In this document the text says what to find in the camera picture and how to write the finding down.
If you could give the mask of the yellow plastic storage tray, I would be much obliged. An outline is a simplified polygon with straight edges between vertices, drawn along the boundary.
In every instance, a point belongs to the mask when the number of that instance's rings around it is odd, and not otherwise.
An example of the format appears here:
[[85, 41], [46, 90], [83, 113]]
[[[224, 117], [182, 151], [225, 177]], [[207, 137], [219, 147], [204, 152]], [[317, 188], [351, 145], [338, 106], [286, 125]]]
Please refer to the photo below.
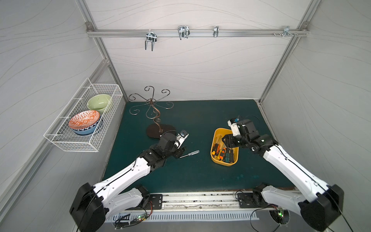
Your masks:
[[225, 135], [232, 135], [232, 131], [224, 128], [215, 130], [210, 156], [214, 163], [230, 167], [238, 161], [239, 148], [229, 148], [231, 140], [224, 139]]

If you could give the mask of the green black screwdriver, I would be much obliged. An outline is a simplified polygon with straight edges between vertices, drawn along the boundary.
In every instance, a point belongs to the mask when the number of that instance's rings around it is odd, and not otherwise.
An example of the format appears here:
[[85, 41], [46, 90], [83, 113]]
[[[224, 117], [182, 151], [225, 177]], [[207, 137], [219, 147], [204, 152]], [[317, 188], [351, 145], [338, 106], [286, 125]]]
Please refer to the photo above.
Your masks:
[[230, 149], [226, 148], [226, 154], [224, 158], [225, 163], [230, 163]]

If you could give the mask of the orange black screwdriver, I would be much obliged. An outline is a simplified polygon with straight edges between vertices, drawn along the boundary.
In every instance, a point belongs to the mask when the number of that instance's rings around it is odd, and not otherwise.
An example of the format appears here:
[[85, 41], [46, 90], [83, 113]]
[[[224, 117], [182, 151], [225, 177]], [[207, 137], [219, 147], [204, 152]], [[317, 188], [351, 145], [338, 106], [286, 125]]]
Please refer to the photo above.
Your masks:
[[218, 159], [223, 161], [225, 158], [225, 154], [226, 154], [226, 148], [220, 149], [219, 154], [218, 154]]

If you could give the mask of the small grey clear screwdriver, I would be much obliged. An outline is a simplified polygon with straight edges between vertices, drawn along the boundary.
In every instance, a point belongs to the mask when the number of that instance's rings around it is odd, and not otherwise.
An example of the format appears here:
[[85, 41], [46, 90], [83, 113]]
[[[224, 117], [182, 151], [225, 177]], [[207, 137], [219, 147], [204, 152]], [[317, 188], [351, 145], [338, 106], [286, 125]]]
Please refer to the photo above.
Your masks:
[[193, 156], [193, 155], [196, 155], [196, 154], [199, 154], [199, 153], [200, 153], [200, 151], [196, 150], [196, 151], [193, 151], [193, 152], [190, 152], [186, 155], [181, 156], [180, 159], [185, 158], [185, 157], [189, 157], [189, 156]]

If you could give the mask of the black yellow-capped screwdriver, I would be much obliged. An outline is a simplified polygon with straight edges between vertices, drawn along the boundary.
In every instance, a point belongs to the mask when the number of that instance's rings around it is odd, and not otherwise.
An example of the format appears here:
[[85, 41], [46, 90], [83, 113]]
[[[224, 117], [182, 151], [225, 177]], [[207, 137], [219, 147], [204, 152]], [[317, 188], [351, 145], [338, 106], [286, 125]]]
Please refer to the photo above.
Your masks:
[[230, 163], [234, 163], [234, 151], [230, 149]]

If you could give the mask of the black yellow large screwdriver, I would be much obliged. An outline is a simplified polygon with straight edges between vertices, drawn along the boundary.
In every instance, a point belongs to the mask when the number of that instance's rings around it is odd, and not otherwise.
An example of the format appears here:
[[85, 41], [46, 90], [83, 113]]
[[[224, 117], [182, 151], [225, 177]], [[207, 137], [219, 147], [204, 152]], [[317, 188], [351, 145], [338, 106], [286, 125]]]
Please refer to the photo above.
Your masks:
[[222, 138], [222, 136], [219, 135], [218, 138], [217, 138], [217, 140], [216, 140], [216, 143], [213, 145], [212, 152], [211, 152], [211, 154], [212, 154], [213, 156], [217, 155], [218, 152], [219, 152], [221, 138]]

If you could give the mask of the green ceramic bowl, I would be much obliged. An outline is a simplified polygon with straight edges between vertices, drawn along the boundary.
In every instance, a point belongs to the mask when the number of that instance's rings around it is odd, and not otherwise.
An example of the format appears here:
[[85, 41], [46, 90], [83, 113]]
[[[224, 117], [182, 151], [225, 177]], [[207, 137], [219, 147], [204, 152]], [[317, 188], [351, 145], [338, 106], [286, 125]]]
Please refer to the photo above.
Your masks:
[[88, 109], [98, 111], [100, 115], [108, 113], [112, 109], [112, 106], [112, 97], [108, 94], [96, 95], [87, 102]]

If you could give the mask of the blue bowl under orange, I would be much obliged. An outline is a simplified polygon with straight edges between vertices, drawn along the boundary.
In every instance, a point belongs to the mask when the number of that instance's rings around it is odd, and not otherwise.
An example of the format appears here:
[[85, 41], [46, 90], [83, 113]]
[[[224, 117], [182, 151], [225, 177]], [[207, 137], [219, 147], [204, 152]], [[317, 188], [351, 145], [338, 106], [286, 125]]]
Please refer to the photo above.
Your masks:
[[74, 132], [74, 133], [76, 133], [76, 134], [78, 134], [78, 135], [89, 135], [89, 134], [92, 134], [94, 131], [95, 131], [95, 129], [96, 129], [96, 127], [98, 126], [98, 123], [100, 122], [100, 119], [98, 119], [94, 124], [92, 124], [91, 126], [88, 126], [88, 127], [86, 127], [86, 128], [82, 128], [82, 129], [74, 129], [74, 128], [72, 128], [71, 126], [72, 126], [72, 120], [70, 120], [69, 121], [69, 127], [70, 127], [70, 129]]

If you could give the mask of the orange patterned bowl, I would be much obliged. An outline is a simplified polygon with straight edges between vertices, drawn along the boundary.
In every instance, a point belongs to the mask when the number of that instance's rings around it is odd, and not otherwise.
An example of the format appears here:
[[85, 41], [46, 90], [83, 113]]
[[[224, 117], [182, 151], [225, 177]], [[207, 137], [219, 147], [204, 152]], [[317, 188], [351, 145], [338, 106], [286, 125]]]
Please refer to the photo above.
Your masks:
[[80, 112], [70, 119], [72, 120], [71, 127], [74, 129], [86, 128], [94, 124], [99, 118], [100, 114], [98, 111], [95, 110]]

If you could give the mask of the metal double hook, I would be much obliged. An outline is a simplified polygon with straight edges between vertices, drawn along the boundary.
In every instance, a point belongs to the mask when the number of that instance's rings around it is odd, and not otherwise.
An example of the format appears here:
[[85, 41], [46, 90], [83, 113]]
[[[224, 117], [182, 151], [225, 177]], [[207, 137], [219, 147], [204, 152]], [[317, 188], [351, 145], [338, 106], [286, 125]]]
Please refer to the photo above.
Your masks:
[[151, 46], [151, 51], [154, 50], [155, 42], [157, 41], [157, 35], [153, 32], [149, 32], [146, 34], [146, 40], [145, 40], [145, 50], [148, 49], [149, 44]]
[[183, 38], [188, 39], [188, 37], [190, 35], [189, 26], [185, 26], [185, 25], [179, 26], [177, 31], [178, 31], [178, 35], [179, 35], [180, 40], [182, 40]]

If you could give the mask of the metal double hook middle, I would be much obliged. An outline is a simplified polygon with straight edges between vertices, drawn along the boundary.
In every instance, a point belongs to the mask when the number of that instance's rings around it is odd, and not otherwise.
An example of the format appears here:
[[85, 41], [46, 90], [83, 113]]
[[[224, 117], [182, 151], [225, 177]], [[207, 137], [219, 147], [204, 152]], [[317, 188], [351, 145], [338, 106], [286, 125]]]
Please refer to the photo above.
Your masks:
[[177, 31], [178, 31], [178, 35], [179, 35], [180, 40], [182, 40], [183, 38], [188, 39], [188, 37], [190, 35], [189, 26], [185, 26], [185, 25], [179, 26]]

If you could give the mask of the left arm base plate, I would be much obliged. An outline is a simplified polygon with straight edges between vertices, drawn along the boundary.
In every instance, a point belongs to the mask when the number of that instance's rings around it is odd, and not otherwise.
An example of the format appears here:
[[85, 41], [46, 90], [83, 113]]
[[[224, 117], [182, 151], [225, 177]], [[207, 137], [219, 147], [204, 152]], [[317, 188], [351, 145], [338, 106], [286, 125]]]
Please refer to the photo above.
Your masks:
[[150, 194], [145, 196], [137, 207], [132, 207], [128, 210], [141, 210], [142, 208], [144, 208], [147, 212], [151, 210], [160, 210], [162, 209], [162, 203], [162, 194]]

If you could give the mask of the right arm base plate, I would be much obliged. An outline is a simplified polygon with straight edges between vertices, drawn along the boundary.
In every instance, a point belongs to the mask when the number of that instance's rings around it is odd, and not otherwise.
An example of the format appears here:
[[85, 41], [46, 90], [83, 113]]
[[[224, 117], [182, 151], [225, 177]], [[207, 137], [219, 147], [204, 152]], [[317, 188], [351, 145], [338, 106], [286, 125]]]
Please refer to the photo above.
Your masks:
[[260, 208], [256, 196], [252, 192], [237, 191], [235, 198], [238, 201], [239, 208]]

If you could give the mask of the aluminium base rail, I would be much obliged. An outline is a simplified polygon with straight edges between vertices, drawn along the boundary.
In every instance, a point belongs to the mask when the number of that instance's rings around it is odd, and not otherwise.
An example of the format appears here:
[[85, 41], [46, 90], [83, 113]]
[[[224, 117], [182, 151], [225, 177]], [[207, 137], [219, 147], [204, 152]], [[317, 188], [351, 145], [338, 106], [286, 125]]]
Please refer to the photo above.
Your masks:
[[[269, 204], [275, 207], [282, 207], [295, 213], [300, 212], [299, 202], [305, 201], [304, 196], [298, 191], [285, 191], [282, 189], [268, 186], [262, 193], [252, 192], [260, 208]], [[207, 192], [169, 192], [160, 193], [163, 195], [161, 210], [237, 210], [238, 201], [232, 191], [207, 191]], [[149, 193], [141, 193], [133, 188], [125, 193], [119, 194], [108, 203], [103, 204], [107, 210], [103, 215], [105, 218], [116, 215], [132, 207], [137, 207], [145, 196]]]

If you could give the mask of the aluminium top rail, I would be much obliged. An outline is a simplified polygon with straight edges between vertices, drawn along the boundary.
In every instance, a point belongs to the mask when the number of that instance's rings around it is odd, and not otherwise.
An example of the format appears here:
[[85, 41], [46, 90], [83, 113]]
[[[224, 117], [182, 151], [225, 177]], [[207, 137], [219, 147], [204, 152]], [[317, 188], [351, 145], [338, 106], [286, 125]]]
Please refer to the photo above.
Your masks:
[[[243, 37], [275, 37], [272, 33], [281, 33], [283, 29], [219, 29], [217, 38], [243, 38]], [[290, 29], [298, 37], [310, 34], [309, 30]], [[153, 32], [158, 38], [179, 38], [177, 29], [173, 30], [93, 30], [87, 32], [90, 38], [145, 38], [146, 34]], [[213, 29], [190, 29], [188, 38], [214, 38]]]

